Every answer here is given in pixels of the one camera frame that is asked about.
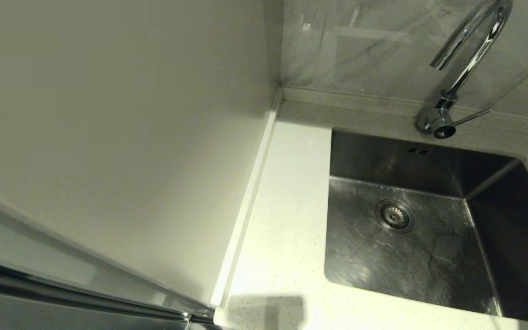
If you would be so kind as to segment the chrome faucet lever handle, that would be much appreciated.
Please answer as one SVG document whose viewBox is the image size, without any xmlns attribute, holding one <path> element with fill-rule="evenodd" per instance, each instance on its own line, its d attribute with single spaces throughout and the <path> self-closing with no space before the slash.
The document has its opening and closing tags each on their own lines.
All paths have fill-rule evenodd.
<svg viewBox="0 0 528 330">
<path fill-rule="evenodd" d="M 473 121 L 474 119 L 478 118 L 478 117 L 482 117 L 486 114 L 489 114 L 490 112 L 492 111 L 492 109 L 490 107 L 487 107 L 483 110 L 480 110 L 480 111 L 477 111 L 476 113 L 474 114 L 471 114 L 471 115 L 468 115 L 458 121 L 454 121 L 453 122 L 453 125 L 454 126 L 459 126 L 459 125 L 462 125 L 463 123 L 466 123 L 468 121 Z"/>
</svg>

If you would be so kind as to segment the stainless steel sink basin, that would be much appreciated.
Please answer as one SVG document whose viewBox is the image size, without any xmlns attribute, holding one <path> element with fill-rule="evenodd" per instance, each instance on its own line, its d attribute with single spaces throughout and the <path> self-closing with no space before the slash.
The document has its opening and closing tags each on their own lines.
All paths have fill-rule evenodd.
<svg viewBox="0 0 528 330">
<path fill-rule="evenodd" d="M 408 205 L 407 234 L 374 215 Z M 528 168 L 522 159 L 331 132 L 324 273 L 343 286 L 528 321 Z"/>
</svg>

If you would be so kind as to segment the white edge trim strip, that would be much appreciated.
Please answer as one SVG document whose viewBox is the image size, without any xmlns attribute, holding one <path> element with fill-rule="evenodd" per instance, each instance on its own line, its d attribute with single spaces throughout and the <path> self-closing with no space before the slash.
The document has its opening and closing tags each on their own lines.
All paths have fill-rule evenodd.
<svg viewBox="0 0 528 330">
<path fill-rule="evenodd" d="M 253 164 L 251 170 L 247 188 L 244 191 L 239 213 L 237 214 L 235 225 L 232 231 L 232 236 L 230 237 L 224 261 L 218 275 L 218 280 L 211 296 L 210 305 L 214 306 L 215 308 L 224 307 L 228 300 L 229 290 L 231 289 L 233 283 L 233 277 L 237 269 L 237 263 L 241 255 L 243 242 L 249 227 L 253 206 L 258 194 L 260 180 L 264 171 L 266 159 L 268 157 L 270 143 L 272 141 L 277 122 L 277 115 L 281 109 L 283 98 L 284 88 L 279 86 L 276 90 L 272 107 L 266 116 L 266 126 L 264 128 L 260 144 L 258 145 L 255 163 Z"/>
</svg>

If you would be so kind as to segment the round metal drain strainer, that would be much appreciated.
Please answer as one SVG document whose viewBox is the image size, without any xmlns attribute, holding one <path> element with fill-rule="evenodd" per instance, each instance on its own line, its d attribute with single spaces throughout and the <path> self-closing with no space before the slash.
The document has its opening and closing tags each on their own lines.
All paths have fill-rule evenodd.
<svg viewBox="0 0 528 330">
<path fill-rule="evenodd" d="M 412 209 L 399 200 L 380 200 L 374 207 L 374 215 L 386 230 L 396 234 L 410 233 L 416 225 Z"/>
</svg>

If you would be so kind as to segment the white appliance side panel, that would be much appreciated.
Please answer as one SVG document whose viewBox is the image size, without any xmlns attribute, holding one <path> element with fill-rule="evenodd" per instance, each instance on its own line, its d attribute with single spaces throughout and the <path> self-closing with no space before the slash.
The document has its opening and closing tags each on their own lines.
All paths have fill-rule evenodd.
<svg viewBox="0 0 528 330">
<path fill-rule="evenodd" d="M 0 204 L 209 306 L 284 0 L 0 0 Z"/>
</svg>

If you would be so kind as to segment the chrome gooseneck faucet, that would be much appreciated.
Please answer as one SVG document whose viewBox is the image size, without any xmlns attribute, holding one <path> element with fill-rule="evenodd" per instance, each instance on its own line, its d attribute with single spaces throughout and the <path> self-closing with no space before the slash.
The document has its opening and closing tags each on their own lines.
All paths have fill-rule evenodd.
<svg viewBox="0 0 528 330">
<path fill-rule="evenodd" d="M 458 100 L 459 91 L 499 38 L 511 16 L 512 8 L 513 0 L 481 0 L 459 23 L 434 56 L 429 64 L 430 67 L 439 71 L 444 70 L 467 44 L 476 29 L 485 21 L 489 21 L 478 45 L 463 64 L 451 87 L 443 89 L 436 105 L 421 111 L 415 119 L 413 125 L 419 133 L 431 134 L 436 139 L 450 138 L 456 133 L 457 126 L 453 125 L 455 120 L 452 119 L 451 109 Z"/>
</svg>

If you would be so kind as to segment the grey steel appliance door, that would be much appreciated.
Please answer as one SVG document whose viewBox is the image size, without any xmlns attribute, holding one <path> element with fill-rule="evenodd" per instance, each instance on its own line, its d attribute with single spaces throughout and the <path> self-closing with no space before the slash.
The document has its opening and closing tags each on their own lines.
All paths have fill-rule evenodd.
<svg viewBox="0 0 528 330">
<path fill-rule="evenodd" d="M 197 314 L 214 322 L 215 309 L 128 271 L 97 253 L 23 219 L 0 204 L 0 266 L 29 277 L 106 298 Z M 0 330 L 231 330 L 28 301 L 0 294 Z"/>
</svg>

